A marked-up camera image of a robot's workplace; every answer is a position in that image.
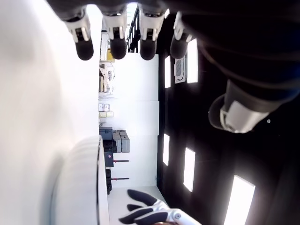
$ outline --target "rectangular ceiling light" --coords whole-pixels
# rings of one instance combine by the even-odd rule
[[[167,18],[169,14],[170,14],[170,10],[167,9],[166,12],[165,12],[165,18]]]
[[[224,225],[244,225],[255,185],[235,175]]]
[[[171,86],[171,61],[170,56],[165,58],[165,88]]]
[[[184,159],[184,176],[183,184],[190,192],[193,192],[194,183],[194,170],[195,170],[195,152],[186,148]]]
[[[187,45],[187,82],[198,82],[198,45],[196,38]]]
[[[163,153],[163,162],[168,166],[169,165],[169,135],[164,134],[164,153]]]

